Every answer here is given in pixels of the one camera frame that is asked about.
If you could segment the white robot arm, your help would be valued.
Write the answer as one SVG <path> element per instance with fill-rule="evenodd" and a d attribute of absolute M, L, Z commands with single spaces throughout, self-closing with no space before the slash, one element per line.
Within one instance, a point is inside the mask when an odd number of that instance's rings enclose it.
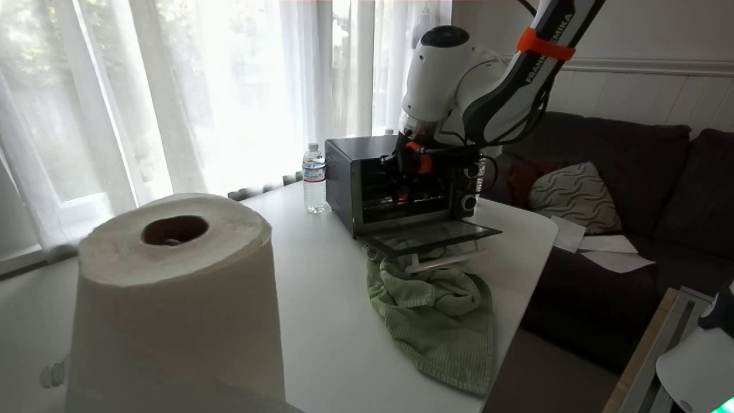
<path fill-rule="evenodd" d="M 605 0 L 537 0 L 514 53 L 503 59 L 460 26 L 426 31 L 411 59 L 403 127 L 389 172 L 412 185 L 439 168 L 474 162 L 517 139 L 543 115 L 560 70 Z"/>

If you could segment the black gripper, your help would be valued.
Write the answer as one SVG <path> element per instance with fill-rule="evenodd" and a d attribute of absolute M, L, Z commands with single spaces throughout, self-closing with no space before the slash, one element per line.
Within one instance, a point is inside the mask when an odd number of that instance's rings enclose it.
<path fill-rule="evenodd" d="M 425 145 L 399 137 L 395 150 L 397 185 L 401 190 L 418 190 L 431 184 L 433 159 Z"/>

